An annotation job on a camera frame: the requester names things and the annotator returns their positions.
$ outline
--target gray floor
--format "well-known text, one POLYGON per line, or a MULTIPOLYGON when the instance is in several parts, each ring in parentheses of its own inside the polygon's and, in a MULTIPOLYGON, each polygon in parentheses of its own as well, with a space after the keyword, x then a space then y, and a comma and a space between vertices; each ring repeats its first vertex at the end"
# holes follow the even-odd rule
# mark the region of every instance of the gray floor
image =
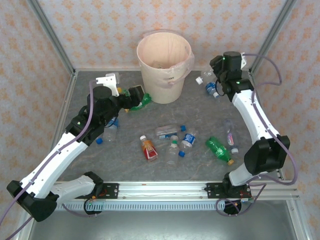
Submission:
MULTIPOLYGON (((65 126, 86 105, 89 81, 103 77, 105 71, 81 71, 78 74, 65 126)), ((185 79, 182 94, 173 103, 150 103, 136 112, 119 113, 119 129, 114 143, 97 145, 95 142, 79 155, 61 175, 60 181, 70 181, 83 173, 93 171, 104 181, 220 181, 225 173, 243 163, 244 154, 251 147, 249 131, 238 110, 224 96, 214 99, 207 95, 204 86, 198 85, 195 78, 200 72, 193 71, 185 79), (240 140, 239 154, 235 163, 228 166, 214 157, 205 145, 210 136, 225 140, 223 120, 233 120, 240 140), (185 124, 195 127, 199 136, 192 152, 179 158, 178 167, 168 169, 164 164, 168 139, 156 139, 154 129, 168 124, 185 124), (141 150, 140 136, 152 139, 159 158, 147 163, 141 150)), ((139 71, 120 72, 119 87, 130 88, 143 85, 139 71)))
POLYGON ((296 240, 285 201, 258 201, 246 214, 215 211, 109 211, 82 218, 56 211, 29 240, 296 240))

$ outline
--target patterned wallpaper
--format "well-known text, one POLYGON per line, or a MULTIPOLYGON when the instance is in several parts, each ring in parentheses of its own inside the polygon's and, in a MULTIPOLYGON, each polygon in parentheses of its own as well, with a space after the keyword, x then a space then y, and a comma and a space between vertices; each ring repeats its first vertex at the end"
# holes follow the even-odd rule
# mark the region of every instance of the patterned wallpaper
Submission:
POLYGON ((39 2, 75 68, 137 68, 139 40, 160 29, 189 41, 196 67, 225 51, 257 53, 285 0, 39 2))
MULTIPOLYGON (((26 0, 0 1, 0 213, 12 200, 11 180, 48 154, 70 75, 26 0)), ((1 239, 17 227, 15 204, 1 239)))
MULTIPOLYGON (((280 87, 259 91, 271 122, 291 140, 290 150, 299 167, 298 190, 307 209, 314 239, 320 236, 320 5, 297 1, 268 56, 279 66, 280 87)), ((264 62, 257 73, 262 81, 278 81, 273 66, 264 62)), ((292 178, 287 159, 285 175, 292 178)))

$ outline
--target bottle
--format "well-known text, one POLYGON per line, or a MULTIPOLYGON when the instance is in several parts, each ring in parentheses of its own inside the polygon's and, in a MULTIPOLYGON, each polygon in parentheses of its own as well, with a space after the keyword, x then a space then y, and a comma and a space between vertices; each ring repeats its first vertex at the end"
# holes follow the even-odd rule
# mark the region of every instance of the bottle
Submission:
POLYGON ((176 124, 160 126, 155 129, 155 135, 159 137, 159 139, 170 138, 171 136, 177 135, 178 131, 184 132, 186 130, 185 125, 178 126, 176 124))
POLYGON ((235 162, 231 159, 225 146, 223 146, 214 136, 210 137, 210 139, 205 142, 205 145, 210 148, 218 159, 227 162, 229 166, 235 162))
POLYGON ((117 117, 112 118, 107 126, 104 127, 102 139, 108 142, 114 141, 117 136, 118 126, 119 119, 117 117))
POLYGON ((201 76, 198 76, 195 80, 200 85, 205 82, 205 90, 209 95, 218 98, 220 95, 216 91, 216 84, 214 82, 215 74, 211 66, 207 66, 201 71, 201 76))
POLYGON ((192 146, 195 143, 196 136, 198 135, 198 131, 195 128, 190 128, 187 134, 184 136, 184 139, 181 141, 179 148, 179 156, 184 157, 185 154, 191 151, 192 146))
POLYGON ((146 160, 148 162, 156 160, 158 158, 158 153, 153 143, 150 140, 147 140, 145 135, 141 136, 140 140, 142 142, 141 147, 146 160))
POLYGON ((171 144, 166 150, 165 154, 165 162, 170 167, 177 166, 178 156, 179 156, 179 148, 178 148, 178 137, 173 135, 170 137, 171 144))
POLYGON ((238 150, 238 138, 234 128, 234 124, 230 119, 223 121, 224 131, 226 134, 226 141, 232 154, 239 153, 238 150))

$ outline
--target beige bucket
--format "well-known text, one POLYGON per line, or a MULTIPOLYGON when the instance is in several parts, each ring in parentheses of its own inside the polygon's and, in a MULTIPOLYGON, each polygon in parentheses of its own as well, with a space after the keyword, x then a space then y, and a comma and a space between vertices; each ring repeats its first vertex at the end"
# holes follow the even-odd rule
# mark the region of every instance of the beige bucket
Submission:
POLYGON ((158 104, 177 100, 195 62, 188 41, 173 32, 150 33, 139 42, 136 53, 145 92, 158 104))

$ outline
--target green plastic bottle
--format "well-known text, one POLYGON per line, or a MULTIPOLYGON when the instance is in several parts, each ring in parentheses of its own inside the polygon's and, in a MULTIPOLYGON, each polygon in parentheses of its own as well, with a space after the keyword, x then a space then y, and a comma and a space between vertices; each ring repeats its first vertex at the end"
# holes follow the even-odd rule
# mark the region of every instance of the green plastic bottle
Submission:
POLYGON ((219 140, 214 136, 210 137, 209 140, 205 142, 205 145, 211 149, 218 159, 227 162, 229 166, 235 162, 231 159, 230 154, 225 146, 223 146, 222 143, 219 142, 219 140))

